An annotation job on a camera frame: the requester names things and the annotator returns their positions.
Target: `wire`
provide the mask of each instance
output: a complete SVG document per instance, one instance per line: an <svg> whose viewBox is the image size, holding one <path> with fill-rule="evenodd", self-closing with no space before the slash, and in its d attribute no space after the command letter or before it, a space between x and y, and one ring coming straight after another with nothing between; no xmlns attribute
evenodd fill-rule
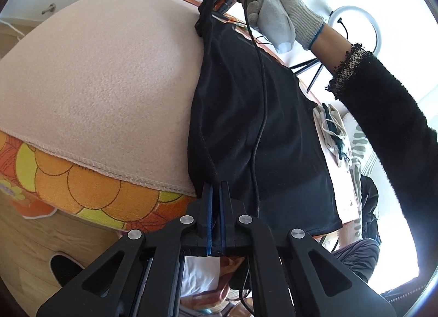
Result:
<svg viewBox="0 0 438 317"><path fill-rule="evenodd" d="M309 68L312 68L313 66L316 66L318 64L319 64L319 60L318 59L314 59L308 65L304 66L303 68L301 68L297 72L295 72L295 75L298 76L300 73L303 73L303 72L307 71Z"/></svg>
<svg viewBox="0 0 438 317"><path fill-rule="evenodd" d="M382 48L382 33L380 31L379 25L377 24L377 21L373 18L371 14L369 14L369 12L363 10L362 8L355 7L354 5L344 5L343 7L336 9L330 14L327 24L332 27L335 23L335 19L338 19L342 13L347 12L349 10L362 14L363 16L365 16L365 18L368 19L368 21L373 26L374 32L376 34L376 45L374 47L373 54L374 56L377 56L380 52L380 49Z"/></svg>
<svg viewBox="0 0 438 317"><path fill-rule="evenodd" d="M253 183L253 190L254 190L256 204L257 204L257 218L258 218L260 215L260 193L258 190L257 178L255 175L255 156L257 154L258 145L260 144L260 139L261 139L261 136L263 134L264 127L266 125L266 120L268 119L268 94L267 94L267 90L266 90L266 77L265 77L265 73L264 73L263 59L261 57L260 49L257 46L257 42L254 39L251 28L249 26L247 6L248 6L248 0L244 0L245 22L246 22L246 25L248 28L249 36L250 36L251 41L252 41L252 43L255 47L255 50L257 52L258 60L260 62L261 85L263 88L263 119L261 121L261 125L260 125L260 128L258 130L258 135L257 135L257 138L255 140L254 148L253 148L253 151L251 154L251 179L252 179L252 183Z"/></svg>
<svg viewBox="0 0 438 317"><path fill-rule="evenodd" d="M251 307L248 306L248 304L246 303L246 301L244 299L244 287L246 285L246 281L248 279L248 275L249 275L249 267L248 267L248 271L247 271L247 274L246 274L246 277L245 277L244 284L243 284L243 286L239 290L239 299L240 299L240 302L242 303L243 307L245 307L249 313L251 313L253 316L255 316L253 309L251 309Z"/></svg>
<svg viewBox="0 0 438 317"><path fill-rule="evenodd" d="M347 28L345 27L344 23L342 22L342 18L339 18L338 21L337 21L337 23L341 24L341 25L344 27L344 29L345 29L345 33L347 34L346 39L348 40L348 30L347 30Z"/></svg>
<svg viewBox="0 0 438 317"><path fill-rule="evenodd" d="M12 30L14 30L17 34L20 34L22 37L25 37L26 35L23 34L21 31L19 31L16 27L14 27L13 25L9 24L7 21L1 20L0 19L0 23L5 24L6 26L10 27Z"/></svg>
<svg viewBox="0 0 438 317"><path fill-rule="evenodd" d="M302 62L302 63L300 63L300 64L293 65L293 66L291 66L291 67L289 67L289 68L290 68L291 70L294 70L294 69L296 69L296 68L298 68L298 67L308 65L308 64L310 64L311 62L315 61L316 59L317 59L317 58L315 57L315 58L312 58L312 59L310 59L310 60L304 61L304 62Z"/></svg>
<svg viewBox="0 0 438 317"><path fill-rule="evenodd" d="M335 246L333 247L333 249L332 249L332 251L331 251L332 253L336 250L338 244L339 244L339 239L336 240L336 244L335 244Z"/></svg>
<svg viewBox="0 0 438 317"><path fill-rule="evenodd" d="M260 45L272 45L272 43L271 42L259 42L259 41L257 41L259 38L266 38L264 35L260 35L260 36L258 36L258 37L256 37L255 38L255 41L258 43L258 44L260 44Z"/></svg>

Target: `stitched hem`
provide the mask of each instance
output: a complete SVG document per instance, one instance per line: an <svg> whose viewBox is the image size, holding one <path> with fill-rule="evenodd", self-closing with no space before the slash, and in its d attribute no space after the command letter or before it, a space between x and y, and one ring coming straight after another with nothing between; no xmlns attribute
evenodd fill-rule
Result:
<svg viewBox="0 0 438 317"><path fill-rule="evenodd" d="M390 300L388 300L388 302L393 304L394 302L400 301L400 300L402 300L404 298L407 298L407 297L411 296L413 293L416 293L416 292L424 290L426 288L426 286L427 286L427 284L425 284L423 286L420 286L419 288L416 288L415 290L409 291L409 292L407 292L407 293L405 293L405 294L403 294L401 296L398 296L395 299L390 299Z"/></svg>
<svg viewBox="0 0 438 317"><path fill-rule="evenodd" d="M354 78L358 66L365 58L373 56L373 53L363 49L362 44L351 45L351 50L345 53L345 60L335 67L334 77L330 80L326 90L339 99L347 81Z"/></svg>
<svg viewBox="0 0 438 317"><path fill-rule="evenodd" d="M150 179L147 179L147 178L144 178L141 176L132 175L130 173L115 169L113 167L108 167L104 164L101 164L100 162L96 162L94 160L89 160L89 159L83 158L81 156L74 155L73 153L69 153L65 150L61 150L59 148L53 148L49 145L45 145L45 144L41 143L38 140L32 140L30 138L27 138L24 135L17 134L11 130L6 130L4 127L0 127L0 131L23 141L25 144L30 144L30 145L36 147L38 150L41 150L49 155L60 157L60 158L65 159L69 162L72 162L73 164L77 164L79 166L86 167L88 169L96 171L104 176L115 178L115 179L120 180L120 181L131 182L132 184L136 184L138 186L148 187L148 188L154 189L154 190L165 191L165 192L174 192L174 193L179 193L179 194L186 195L186 196L196 197L196 192L194 190L189 191L189 190L184 189L180 186L168 184L166 182L159 182L159 181L150 180Z"/></svg>
<svg viewBox="0 0 438 317"><path fill-rule="evenodd" d="M315 40L317 39L317 37L319 36L319 34L321 34L323 28L324 28L324 24L321 25L321 27L319 28L318 32L316 33L316 35L313 37L312 41L310 42L309 46L307 47L307 50L310 50L310 48L312 47L313 43L315 42Z"/></svg>

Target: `black fuzzy sleeve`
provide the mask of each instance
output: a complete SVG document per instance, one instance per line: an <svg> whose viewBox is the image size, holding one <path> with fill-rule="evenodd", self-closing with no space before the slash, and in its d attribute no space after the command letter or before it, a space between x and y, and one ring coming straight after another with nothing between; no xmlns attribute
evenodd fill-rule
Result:
<svg viewBox="0 0 438 317"><path fill-rule="evenodd" d="M437 133L403 85L359 44L327 89L369 139L411 229L420 274L430 276L438 263Z"/></svg>

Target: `human arm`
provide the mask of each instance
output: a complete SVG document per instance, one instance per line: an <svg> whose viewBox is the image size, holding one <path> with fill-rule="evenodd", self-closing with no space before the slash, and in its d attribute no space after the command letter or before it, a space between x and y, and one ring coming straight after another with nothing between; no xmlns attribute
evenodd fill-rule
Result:
<svg viewBox="0 0 438 317"><path fill-rule="evenodd" d="M320 17L303 8L302 1L281 2L297 41L334 75L328 90L355 117L380 158L411 229L420 273L430 276L438 262L436 132L427 126L408 91L372 53L352 46L328 25L318 29Z"/></svg>

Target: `metal screw cap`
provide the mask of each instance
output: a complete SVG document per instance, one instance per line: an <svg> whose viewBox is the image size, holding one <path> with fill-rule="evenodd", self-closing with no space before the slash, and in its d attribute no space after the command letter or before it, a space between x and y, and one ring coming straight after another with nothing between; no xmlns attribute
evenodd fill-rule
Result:
<svg viewBox="0 0 438 317"><path fill-rule="evenodd" d="M239 217L239 222L243 224L249 224L252 222L252 217L244 214L243 216Z"/></svg>
<svg viewBox="0 0 438 317"><path fill-rule="evenodd" d="M192 216L189 216L189 215L182 216L180 218L180 222L182 224L191 224L191 223L193 223L193 221L194 221L194 218Z"/></svg>
<svg viewBox="0 0 438 317"><path fill-rule="evenodd" d="M302 239L306 235L302 229L295 228L291 231L291 235L296 239Z"/></svg>
<svg viewBox="0 0 438 317"><path fill-rule="evenodd" d="M142 236L142 231L139 231L138 229L133 229L132 231L128 232L128 238L135 240L139 239Z"/></svg>

